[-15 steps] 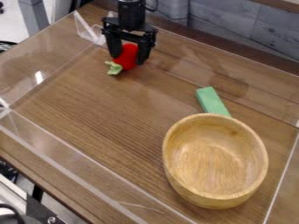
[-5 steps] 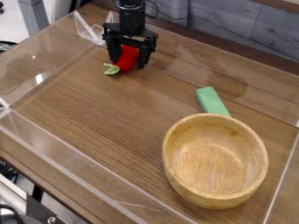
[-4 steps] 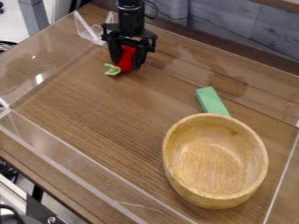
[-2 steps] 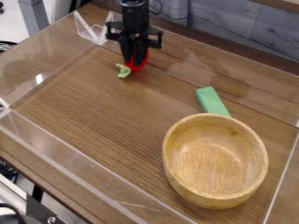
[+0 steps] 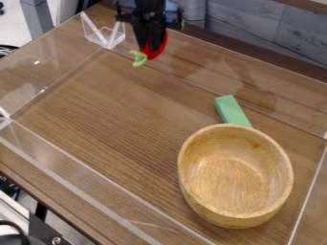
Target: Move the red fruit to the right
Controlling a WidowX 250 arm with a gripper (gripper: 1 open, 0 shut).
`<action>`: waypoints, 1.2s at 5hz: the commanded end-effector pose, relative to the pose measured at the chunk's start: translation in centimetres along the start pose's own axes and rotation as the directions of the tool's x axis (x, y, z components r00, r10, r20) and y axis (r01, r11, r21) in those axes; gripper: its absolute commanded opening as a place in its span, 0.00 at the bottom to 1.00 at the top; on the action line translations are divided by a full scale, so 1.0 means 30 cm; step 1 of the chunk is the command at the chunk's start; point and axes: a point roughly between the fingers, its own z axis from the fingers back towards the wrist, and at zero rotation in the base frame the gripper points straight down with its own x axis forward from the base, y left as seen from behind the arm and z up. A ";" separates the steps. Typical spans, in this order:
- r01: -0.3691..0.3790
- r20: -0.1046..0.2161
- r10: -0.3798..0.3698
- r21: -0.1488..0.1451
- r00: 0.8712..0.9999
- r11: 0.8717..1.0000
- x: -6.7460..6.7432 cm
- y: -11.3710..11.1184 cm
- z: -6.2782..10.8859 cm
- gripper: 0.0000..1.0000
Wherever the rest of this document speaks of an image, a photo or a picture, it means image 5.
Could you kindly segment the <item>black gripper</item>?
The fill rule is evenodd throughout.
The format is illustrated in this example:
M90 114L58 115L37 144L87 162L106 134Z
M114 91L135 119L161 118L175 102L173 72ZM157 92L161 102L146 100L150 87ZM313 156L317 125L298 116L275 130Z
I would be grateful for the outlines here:
M171 0L115 0L118 21L133 22L134 13L145 15L150 19L157 14L162 14L165 19L157 19L151 25L141 20L133 23L134 34L139 50L157 56L165 48L166 25L170 29L182 30L185 27L183 9Z

